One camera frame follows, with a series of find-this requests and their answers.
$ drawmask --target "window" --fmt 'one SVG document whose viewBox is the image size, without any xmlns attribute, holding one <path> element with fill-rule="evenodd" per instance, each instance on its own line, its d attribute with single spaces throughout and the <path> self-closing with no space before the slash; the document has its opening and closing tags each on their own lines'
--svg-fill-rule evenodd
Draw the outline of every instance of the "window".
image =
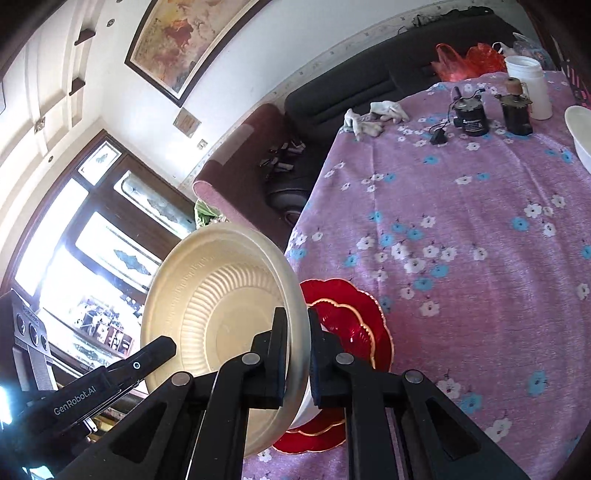
<svg viewBox="0 0 591 480">
<path fill-rule="evenodd" d="M 193 204 L 101 132 L 41 202 L 11 259 L 14 288 L 78 371 L 139 349 L 155 273 L 196 228 Z"/>
</svg>

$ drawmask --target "wall shelf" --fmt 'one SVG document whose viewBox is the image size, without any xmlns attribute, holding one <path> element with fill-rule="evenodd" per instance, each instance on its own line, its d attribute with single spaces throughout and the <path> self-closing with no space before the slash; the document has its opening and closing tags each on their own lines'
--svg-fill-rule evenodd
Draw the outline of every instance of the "wall shelf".
<svg viewBox="0 0 591 480">
<path fill-rule="evenodd" d="M 86 82 L 84 80 L 82 80 L 80 77 L 72 80 L 72 91 L 70 92 L 70 96 L 74 95 L 84 85 L 86 85 Z"/>
<path fill-rule="evenodd" d="M 90 28 L 82 30 L 80 32 L 80 35 L 78 36 L 78 40 L 74 42 L 74 45 L 80 45 L 81 43 L 84 43 L 86 40 L 90 40 L 95 35 L 96 32 L 94 30 L 91 30 Z"/>
</svg>

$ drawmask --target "red scalloped plate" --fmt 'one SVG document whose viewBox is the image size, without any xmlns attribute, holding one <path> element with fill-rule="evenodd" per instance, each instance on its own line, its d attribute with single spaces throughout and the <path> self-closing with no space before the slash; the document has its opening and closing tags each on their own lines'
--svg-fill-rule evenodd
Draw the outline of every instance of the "red scalloped plate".
<svg viewBox="0 0 591 480">
<path fill-rule="evenodd" d="M 394 357 L 392 337 L 379 303 L 341 278 L 306 280 L 301 284 L 309 307 L 320 322 L 336 334 L 345 352 L 364 358 L 387 372 Z M 345 441 L 345 414 L 341 408 L 322 410 L 301 427 L 288 430 L 274 445 L 283 453 L 324 452 Z"/>
</svg>

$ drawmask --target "framed painting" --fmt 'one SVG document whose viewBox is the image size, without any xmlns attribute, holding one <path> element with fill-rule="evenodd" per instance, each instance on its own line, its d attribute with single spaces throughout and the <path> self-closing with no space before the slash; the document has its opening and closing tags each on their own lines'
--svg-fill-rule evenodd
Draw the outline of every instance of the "framed painting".
<svg viewBox="0 0 591 480">
<path fill-rule="evenodd" d="M 152 0 L 125 64 L 182 106 L 234 35 L 271 0 Z"/>
</svg>

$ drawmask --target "orange plastic bag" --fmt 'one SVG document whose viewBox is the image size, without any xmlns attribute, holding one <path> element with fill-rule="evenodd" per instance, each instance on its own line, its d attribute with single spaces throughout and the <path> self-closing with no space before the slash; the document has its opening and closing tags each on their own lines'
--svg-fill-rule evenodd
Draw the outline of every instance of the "orange plastic bag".
<svg viewBox="0 0 591 480">
<path fill-rule="evenodd" d="M 479 43 L 468 50 L 466 60 L 476 66 L 480 75 L 507 71 L 505 57 L 486 43 Z"/>
<path fill-rule="evenodd" d="M 469 60 L 464 60 L 453 47 L 440 43 L 436 48 L 439 61 L 432 61 L 431 65 L 444 82 L 457 82 L 480 76 L 476 66 Z"/>
</svg>

